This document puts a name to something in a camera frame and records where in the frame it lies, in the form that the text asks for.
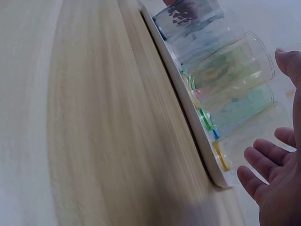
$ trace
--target white tray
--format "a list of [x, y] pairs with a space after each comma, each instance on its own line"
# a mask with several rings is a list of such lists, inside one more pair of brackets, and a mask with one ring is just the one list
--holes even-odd
[[166, 43], [159, 33], [159, 30], [152, 19], [152, 15], [145, 6], [142, 8], [142, 15], [144, 16], [146, 24], [150, 29], [168, 69], [212, 180], [220, 187], [230, 187], [226, 180], [227, 174], [223, 173], [222, 168], [219, 165], [220, 161], [218, 160], [218, 156], [212, 146], [212, 142], [215, 141], [213, 134], [205, 129], [200, 119], [200, 115], [188, 94], [184, 81], [182, 80], [182, 76], [177, 69], [176, 63], [170, 55]]

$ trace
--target fingernail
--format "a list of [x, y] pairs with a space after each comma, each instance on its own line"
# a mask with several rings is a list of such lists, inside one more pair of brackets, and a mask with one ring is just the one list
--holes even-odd
[[286, 52], [285, 49], [283, 49], [283, 48], [277, 48], [276, 51], [281, 52], [281, 53]]

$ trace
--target transparent cup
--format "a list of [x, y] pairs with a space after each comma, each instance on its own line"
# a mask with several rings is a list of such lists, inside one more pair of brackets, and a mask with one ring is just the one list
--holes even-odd
[[236, 124], [263, 111], [274, 102], [272, 90], [267, 83], [252, 89], [242, 98], [232, 98], [224, 105], [202, 105], [201, 119], [208, 130], [221, 126]]
[[212, 17], [210, 13], [219, 7], [216, 0], [178, 0], [154, 16], [153, 20], [162, 37], [170, 41]]
[[251, 89], [274, 77], [274, 66], [263, 43], [251, 32], [214, 52], [190, 73], [193, 90], [201, 99], [231, 86]]
[[198, 26], [170, 41], [173, 55], [187, 72], [207, 56], [245, 34], [234, 13], [221, 7]]
[[256, 139], [266, 139], [285, 148], [285, 144], [274, 136], [274, 131], [279, 127], [291, 127], [291, 123], [284, 107], [275, 102], [260, 114], [248, 119], [227, 137], [214, 141], [213, 147], [223, 171], [236, 170], [239, 166], [246, 165], [244, 150], [253, 146]]

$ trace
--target wood grain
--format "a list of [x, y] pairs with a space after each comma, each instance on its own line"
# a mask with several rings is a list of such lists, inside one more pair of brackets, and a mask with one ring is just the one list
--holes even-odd
[[0, 41], [1, 225], [244, 225], [207, 177], [139, 3], [23, 4], [0, 20], [23, 47]]

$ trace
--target hand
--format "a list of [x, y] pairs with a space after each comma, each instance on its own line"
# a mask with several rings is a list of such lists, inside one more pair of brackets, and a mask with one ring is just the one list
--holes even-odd
[[259, 180], [247, 167], [238, 168], [238, 178], [260, 207], [261, 226], [301, 225], [301, 53], [275, 53], [279, 69], [297, 88], [293, 105], [294, 130], [279, 128], [275, 137], [297, 149], [294, 153], [259, 139], [245, 150], [246, 160], [268, 181]]

